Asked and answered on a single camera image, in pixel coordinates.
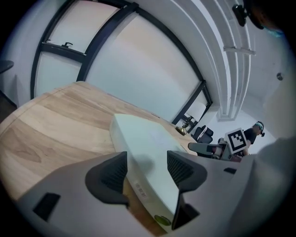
chair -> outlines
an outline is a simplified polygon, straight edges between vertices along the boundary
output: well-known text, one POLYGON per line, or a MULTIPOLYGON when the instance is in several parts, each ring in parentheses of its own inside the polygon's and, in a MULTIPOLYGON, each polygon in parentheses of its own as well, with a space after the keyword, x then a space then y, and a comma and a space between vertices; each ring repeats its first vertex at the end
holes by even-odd
POLYGON ((206 125, 202 127, 198 127, 194 133, 194 135, 191 134, 194 140, 198 143, 207 143, 210 144, 213 141, 214 132, 208 128, 206 125))

light wood grain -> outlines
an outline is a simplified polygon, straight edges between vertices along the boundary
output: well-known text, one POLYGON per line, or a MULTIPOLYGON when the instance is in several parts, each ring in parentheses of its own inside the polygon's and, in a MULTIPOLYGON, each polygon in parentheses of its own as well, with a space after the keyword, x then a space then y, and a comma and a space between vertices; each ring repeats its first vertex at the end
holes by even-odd
MULTIPOLYGON (((194 140, 180 135, 172 124, 76 82, 29 101, 0 124, 0 175, 11 198, 17 200, 59 167, 115 152, 109 134, 115 113, 160 123, 192 153, 187 145, 194 140)), ((130 200, 130 212, 154 235, 164 234, 127 180, 123 192, 130 200)))

